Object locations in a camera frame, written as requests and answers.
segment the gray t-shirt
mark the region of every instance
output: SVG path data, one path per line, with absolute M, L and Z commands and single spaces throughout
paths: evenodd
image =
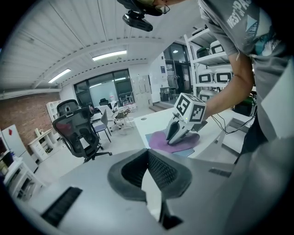
M 239 53 L 252 58 L 257 91 L 258 120 L 268 140 L 275 130 L 260 105 L 276 84 L 290 58 L 270 17 L 251 0 L 198 0 L 201 18 L 219 40 L 227 55 Z

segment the light blue cloth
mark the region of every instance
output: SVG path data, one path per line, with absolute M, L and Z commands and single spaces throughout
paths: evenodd
M 152 136 L 152 134 L 145 135 L 148 143 L 150 142 L 151 136 Z M 193 149 L 187 149 L 187 150 L 184 150 L 184 151 L 174 152 L 174 154 L 176 154 L 176 155 L 178 155 L 180 157 L 188 157 L 189 155 L 191 155 L 194 152 L 195 151 Z

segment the head-mounted camera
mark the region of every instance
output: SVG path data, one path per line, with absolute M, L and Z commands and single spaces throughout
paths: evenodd
M 168 6 L 153 6 L 146 5 L 138 0 L 117 0 L 120 4 L 124 5 L 129 10 L 127 14 L 123 16 L 123 21 L 134 28 L 138 28 L 147 32 L 153 30 L 153 26 L 147 20 L 144 19 L 145 14 L 151 16 L 161 16 L 166 14 L 170 9 Z

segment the desk surface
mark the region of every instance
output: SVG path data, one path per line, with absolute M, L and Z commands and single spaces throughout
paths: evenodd
M 34 142 L 42 139 L 44 136 L 48 135 L 51 131 L 52 131 L 52 129 L 49 129 L 49 130 L 45 131 L 42 135 L 40 135 L 39 137 L 37 137 L 36 139 L 31 141 L 28 145 L 32 145 Z
M 175 111 L 174 108 L 170 108 L 170 109 L 166 109 L 156 113 L 134 118 L 135 124 L 138 128 L 139 134 L 146 148 L 150 148 L 150 147 L 145 135 L 153 133 L 155 131 L 160 131 L 165 129 L 170 119 L 173 117 L 173 114 L 172 114 L 173 111 Z M 233 118 L 236 118 L 235 114 L 236 113 L 233 112 L 232 110 L 225 110 L 220 113 L 222 118 L 225 120 L 226 125 L 228 125 Z M 217 115 L 214 115 L 214 117 L 217 120 L 219 120 L 222 126 L 224 127 L 223 120 Z M 198 144 L 194 148 L 195 152 L 189 156 L 191 158 L 195 158 L 197 155 L 199 155 L 211 143 L 213 143 L 222 133 L 222 130 L 216 124 L 216 122 L 212 119 L 212 117 L 209 117 L 207 119 L 207 122 L 208 123 L 198 132 L 200 135 L 200 139 Z

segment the person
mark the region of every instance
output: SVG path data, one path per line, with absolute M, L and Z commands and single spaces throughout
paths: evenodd
M 185 0 L 139 0 L 154 6 L 173 5 Z M 205 117 L 231 108 L 247 98 L 255 83 L 257 114 L 244 138 L 241 154 L 276 138 L 275 130 L 260 105 L 271 91 L 290 55 L 275 33 L 267 13 L 252 0 L 198 0 L 201 18 L 228 55 L 234 77 L 220 93 L 207 101 Z

